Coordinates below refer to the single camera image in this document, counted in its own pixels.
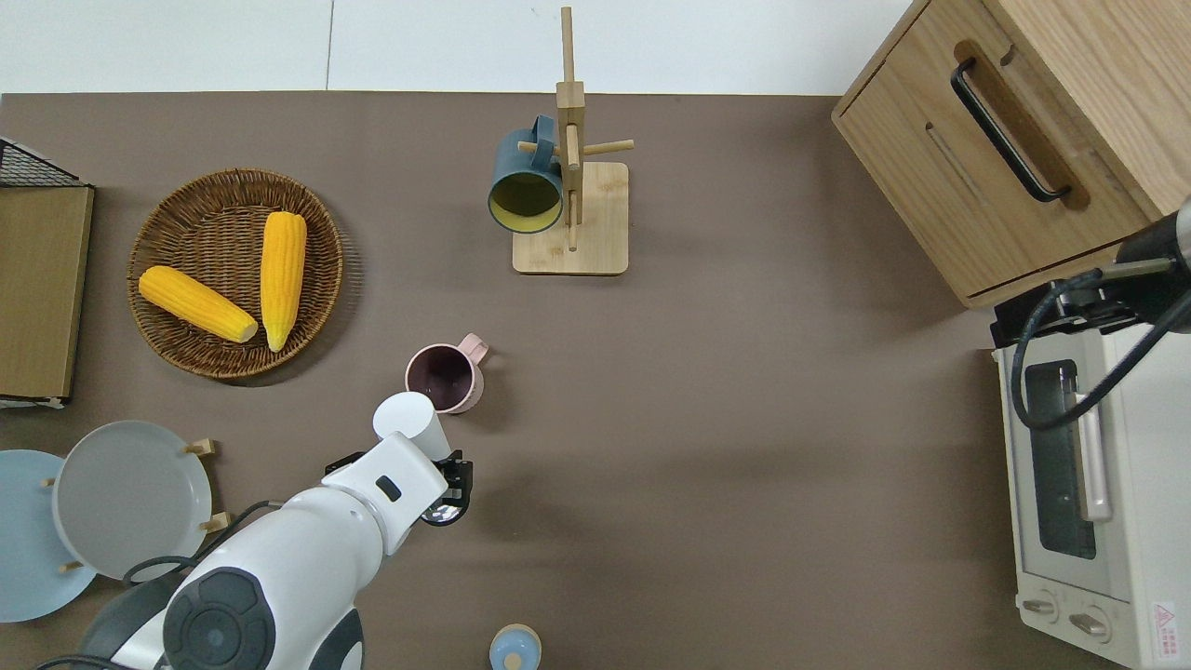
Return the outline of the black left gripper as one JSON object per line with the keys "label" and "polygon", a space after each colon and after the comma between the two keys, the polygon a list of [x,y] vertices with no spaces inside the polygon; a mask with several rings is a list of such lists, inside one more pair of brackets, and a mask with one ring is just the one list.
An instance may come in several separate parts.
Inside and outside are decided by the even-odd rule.
{"label": "black left gripper", "polygon": [[459,522],[469,509],[474,464],[464,459],[463,453],[449,453],[445,459],[436,462],[435,467],[445,480],[447,490],[420,514],[420,521],[442,530],[451,522]]}

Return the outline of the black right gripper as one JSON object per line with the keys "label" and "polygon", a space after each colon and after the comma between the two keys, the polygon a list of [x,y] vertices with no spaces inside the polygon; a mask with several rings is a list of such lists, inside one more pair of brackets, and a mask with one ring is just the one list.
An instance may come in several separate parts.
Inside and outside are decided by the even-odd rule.
{"label": "black right gripper", "polygon": [[1125,238],[1114,262],[1089,273],[1037,286],[994,308],[994,347],[1010,347],[1039,309],[1035,336],[1103,336],[1158,323],[1190,288],[1190,211],[1178,209]]}

